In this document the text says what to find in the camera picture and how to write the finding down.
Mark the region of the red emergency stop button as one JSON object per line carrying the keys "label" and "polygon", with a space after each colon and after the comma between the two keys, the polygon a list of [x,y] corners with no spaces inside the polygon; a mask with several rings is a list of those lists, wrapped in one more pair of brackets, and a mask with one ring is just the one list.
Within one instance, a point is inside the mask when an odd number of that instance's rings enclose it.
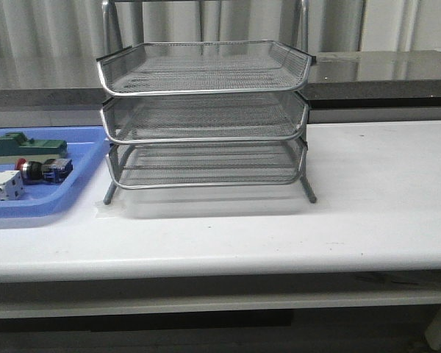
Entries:
{"label": "red emergency stop button", "polygon": [[21,173],[25,184],[60,184],[73,171],[73,161],[69,158],[57,158],[40,163],[20,158],[15,164],[15,170]]}

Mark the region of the silver mesh top tray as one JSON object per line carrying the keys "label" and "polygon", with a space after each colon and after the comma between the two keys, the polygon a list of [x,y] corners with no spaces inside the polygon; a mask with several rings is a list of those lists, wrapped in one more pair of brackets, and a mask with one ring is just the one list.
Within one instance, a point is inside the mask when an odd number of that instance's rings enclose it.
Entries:
{"label": "silver mesh top tray", "polygon": [[97,60],[112,96],[297,90],[312,56],[274,40],[141,43]]}

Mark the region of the blue plastic tray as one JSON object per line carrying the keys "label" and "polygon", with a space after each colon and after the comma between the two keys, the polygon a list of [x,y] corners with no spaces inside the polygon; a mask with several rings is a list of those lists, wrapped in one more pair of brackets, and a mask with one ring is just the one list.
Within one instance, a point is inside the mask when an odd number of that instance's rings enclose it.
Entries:
{"label": "blue plastic tray", "polygon": [[67,210],[109,151],[109,142],[101,126],[3,128],[0,136],[8,132],[22,132],[35,140],[65,140],[73,170],[58,185],[24,185],[25,194],[20,199],[0,201],[0,218],[42,217]]}

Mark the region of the white circuit breaker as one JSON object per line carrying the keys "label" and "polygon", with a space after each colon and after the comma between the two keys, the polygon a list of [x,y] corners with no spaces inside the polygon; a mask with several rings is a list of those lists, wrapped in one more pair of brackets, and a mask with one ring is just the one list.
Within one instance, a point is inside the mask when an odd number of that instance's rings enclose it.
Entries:
{"label": "white circuit breaker", "polygon": [[20,171],[0,171],[0,201],[16,200],[24,193]]}

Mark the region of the green electrical module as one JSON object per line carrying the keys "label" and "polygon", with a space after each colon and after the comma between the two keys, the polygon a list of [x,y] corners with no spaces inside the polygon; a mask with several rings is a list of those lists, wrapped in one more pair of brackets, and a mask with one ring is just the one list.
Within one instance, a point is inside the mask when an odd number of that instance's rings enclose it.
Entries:
{"label": "green electrical module", "polygon": [[0,136],[0,165],[14,164],[20,158],[35,162],[65,158],[68,144],[65,140],[28,138],[22,132],[8,132]]}

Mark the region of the dark counter shelf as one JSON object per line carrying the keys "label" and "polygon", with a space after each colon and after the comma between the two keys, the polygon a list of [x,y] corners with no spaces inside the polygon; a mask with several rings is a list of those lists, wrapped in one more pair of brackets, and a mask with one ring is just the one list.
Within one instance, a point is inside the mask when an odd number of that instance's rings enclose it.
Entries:
{"label": "dark counter shelf", "polygon": [[[319,110],[441,107],[441,51],[324,52],[301,89]],[[93,57],[0,57],[0,108],[98,106]]]}

